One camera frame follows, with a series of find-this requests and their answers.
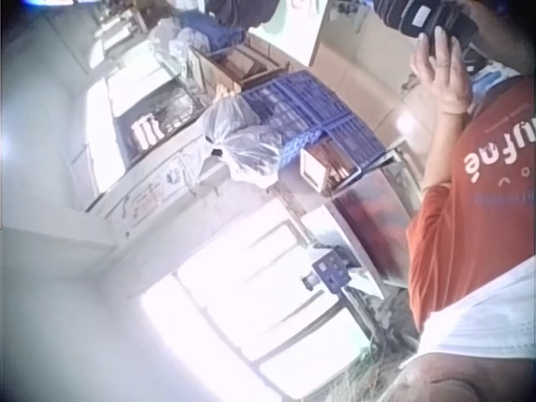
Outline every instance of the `hand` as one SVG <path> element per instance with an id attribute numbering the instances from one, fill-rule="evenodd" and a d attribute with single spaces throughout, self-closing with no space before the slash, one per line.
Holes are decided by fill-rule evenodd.
<path id="1" fill-rule="evenodd" d="M 439 112 L 462 115 L 472 102 L 472 85 L 461 60 L 460 42 L 451 38 L 449 51 L 445 30 L 435 27 L 434 35 L 435 58 L 430 57 L 430 44 L 422 33 L 417 50 L 411 55 L 411 69 L 436 97 Z"/>

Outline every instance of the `floor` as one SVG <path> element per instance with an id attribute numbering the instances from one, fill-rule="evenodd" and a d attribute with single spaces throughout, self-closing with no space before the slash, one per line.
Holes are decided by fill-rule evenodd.
<path id="1" fill-rule="evenodd" d="M 305 68 L 258 38 L 250 37 L 250 45 L 287 64 L 289 72 Z M 339 15 L 322 27 L 317 55 L 307 69 L 334 90 L 385 146 L 406 140 L 422 171 L 435 111 L 419 86 L 402 91 L 409 79 L 412 52 L 411 39 L 385 27 L 375 13 L 360 25 Z"/>

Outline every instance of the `finger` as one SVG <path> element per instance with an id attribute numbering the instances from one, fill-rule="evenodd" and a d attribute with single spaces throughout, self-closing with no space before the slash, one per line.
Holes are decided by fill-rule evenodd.
<path id="1" fill-rule="evenodd" d="M 451 54 L 445 30 L 442 27 L 435 27 L 435 82 L 447 87 L 449 84 L 449 73 L 451 71 Z"/>
<path id="2" fill-rule="evenodd" d="M 417 70 L 417 64 L 415 63 L 415 55 L 412 54 L 410 56 L 410 68 L 411 71 L 413 71 L 413 74 L 419 76 L 418 70 Z"/>
<path id="3" fill-rule="evenodd" d="M 468 74 L 461 57 L 460 42 L 458 39 L 452 37 L 451 43 L 451 71 L 449 74 L 450 85 L 453 88 L 462 89 L 468 81 Z"/>
<path id="4" fill-rule="evenodd" d="M 421 82 L 434 80 L 434 70 L 430 64 L 430 43 L 425 34 L 419 35 L 417 50 L 414 55 L 415 75 L 419 77 Z"/>

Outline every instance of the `person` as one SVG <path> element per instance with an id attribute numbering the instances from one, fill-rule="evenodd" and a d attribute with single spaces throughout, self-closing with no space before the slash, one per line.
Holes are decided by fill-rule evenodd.
<path id="1" fill-rule="evenodd" d="M 496 85 L 469 117 L 460 44 L 441 27 L 434 35 L 435 57 L 421 35 L 411 59 L 437 105 L 424 199 L 408 228 L 420 345 L 380 400 L 533 400 L 533 75 Z"/>

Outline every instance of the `wrist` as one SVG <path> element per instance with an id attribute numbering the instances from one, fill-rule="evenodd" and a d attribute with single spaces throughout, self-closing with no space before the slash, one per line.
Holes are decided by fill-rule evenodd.
<path id="1" fill-rule="evenodd" d="M 436 120 L 436 125 L 438 127 L 442 126 L 447 129 L 447 131 L 450 127 L 452 130 L 458 131 L 463 130 L 463 128 L 465 128 L 465 126 L 470 120 L 470 117 L 467 112 L 451 113 L 447 111 L 438 111 Z"/>

